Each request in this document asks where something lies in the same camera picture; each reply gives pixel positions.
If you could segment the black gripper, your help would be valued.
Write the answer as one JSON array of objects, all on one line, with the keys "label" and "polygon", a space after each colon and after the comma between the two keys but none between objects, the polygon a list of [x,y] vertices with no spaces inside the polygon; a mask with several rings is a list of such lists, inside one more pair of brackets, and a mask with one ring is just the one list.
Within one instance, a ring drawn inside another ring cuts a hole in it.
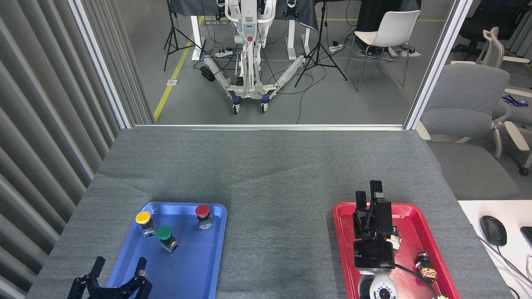
[{"label": "black gripper", "polygon": [[81,299],[84,291],[88,291],[88,299],[129,299],[135,294],[135,299],[148,299],[152,284],[145,276],[147,260],[140,257],[135,274],[121,287],[100,287],[98,277],[105,264],[104,257],[97,257],[89,274],[74,278],[68,299]]},{"label": "black gripper", "polygon": [[367,269],[395,269],[392,243],[376,240],[383,234],[393,233],[391,202],[384,199],[382,181],[371,180],[370,191],[369,206],[366,192],[355,192],[354,233],[355,238],[361,240],[353,243],[354,265]]}]

